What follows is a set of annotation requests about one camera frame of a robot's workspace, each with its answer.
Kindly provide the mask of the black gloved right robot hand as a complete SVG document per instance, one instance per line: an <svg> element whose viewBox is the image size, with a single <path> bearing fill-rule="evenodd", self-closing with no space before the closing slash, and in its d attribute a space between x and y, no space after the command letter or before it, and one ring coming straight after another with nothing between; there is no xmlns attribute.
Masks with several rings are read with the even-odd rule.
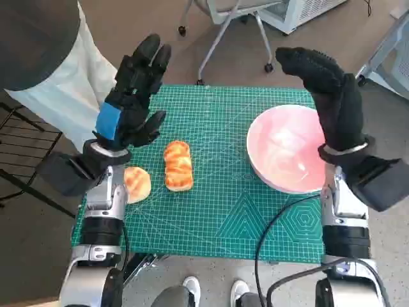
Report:
<svg viewBox="0 0 409 307"><path fill-rule="evenodd" d="M311 94L327 146L343 152L366 142L362 97L353 74L326 54L303 47L279 47L275 58L282 71L299 77Z"/></svg>

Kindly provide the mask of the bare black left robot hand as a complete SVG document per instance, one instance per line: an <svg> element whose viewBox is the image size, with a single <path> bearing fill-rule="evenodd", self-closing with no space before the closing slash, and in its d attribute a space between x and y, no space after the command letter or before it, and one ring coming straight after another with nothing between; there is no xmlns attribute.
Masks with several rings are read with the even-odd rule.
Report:
<svg viewBox="0 0 409 307"><path fill-rule="evenodd" d="M116 85L100 107L93 131L98 143L112 151L145 146L160 135L163 110L150 114L151 96L158 93L171 57L171 46L158 34L148 35L131 56L125 55Z"/></svg>

